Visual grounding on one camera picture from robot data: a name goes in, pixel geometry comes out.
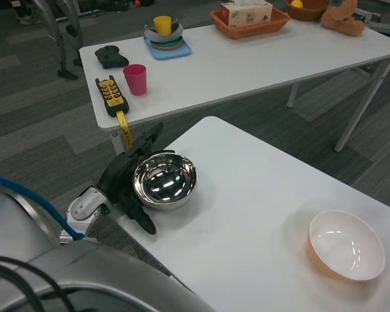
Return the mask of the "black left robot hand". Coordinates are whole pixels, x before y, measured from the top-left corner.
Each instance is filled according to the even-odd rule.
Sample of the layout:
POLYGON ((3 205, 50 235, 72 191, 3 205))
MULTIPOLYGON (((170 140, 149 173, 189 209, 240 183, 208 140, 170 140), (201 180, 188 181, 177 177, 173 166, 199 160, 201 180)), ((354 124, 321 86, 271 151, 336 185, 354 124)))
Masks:
POLYGON ((135 190, 135 172, 157 173, 173 164, 174 150, 153 151, 164 128, 162 122, 155 124, 137 138, 129 151, 118 154, 103 172, 96 188, 119 210, 121 215, 134 220, 146 233, 155 235, 157 229, 150 216, 144 212, 145 202, 160 203, 157 195, 139 196, 135 190))

